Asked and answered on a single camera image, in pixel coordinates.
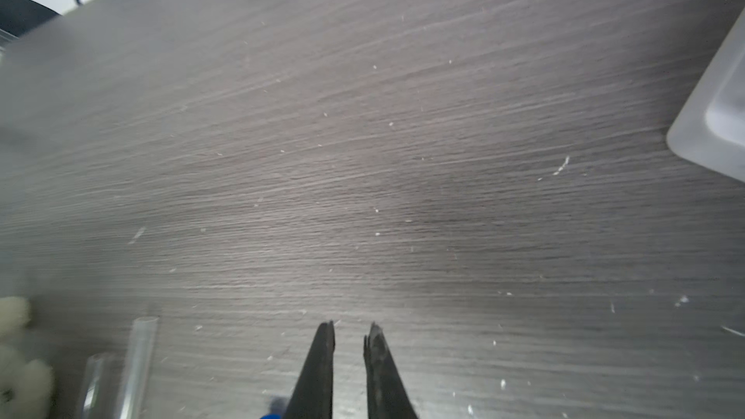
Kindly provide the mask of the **blue stopper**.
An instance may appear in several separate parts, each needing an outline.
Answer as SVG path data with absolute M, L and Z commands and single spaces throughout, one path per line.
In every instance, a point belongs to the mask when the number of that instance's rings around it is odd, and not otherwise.
M 287 410 L 287 397 L 273 397 L 268 403 L 267 410 L 262 414 L 261 419 L 283 419 Z

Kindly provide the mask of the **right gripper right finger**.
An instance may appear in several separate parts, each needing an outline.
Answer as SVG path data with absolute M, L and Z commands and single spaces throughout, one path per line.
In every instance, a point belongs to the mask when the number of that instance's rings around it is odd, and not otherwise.
M 368 419 L 418 419 L 382 327 L 372 323 L 364 337 Z

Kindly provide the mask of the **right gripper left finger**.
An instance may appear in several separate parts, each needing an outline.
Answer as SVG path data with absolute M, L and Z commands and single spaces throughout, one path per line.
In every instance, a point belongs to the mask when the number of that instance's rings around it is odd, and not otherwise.
M 321 323 L 285 409 L 284 419 L 332 419 L 334 352 L 333 321 Z

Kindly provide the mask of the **test tube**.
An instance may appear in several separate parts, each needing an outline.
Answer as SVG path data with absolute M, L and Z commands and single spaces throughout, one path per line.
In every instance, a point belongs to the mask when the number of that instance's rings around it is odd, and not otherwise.
M 142 414 L 158 322 L 156 316 L 144 316 L 132 324 L 114 408 L 115 419 L 137 419 Z
M 110 418 L 116 399 L 113 353 L 97 353 L 87 358 L 74 417 L 76 419 Z

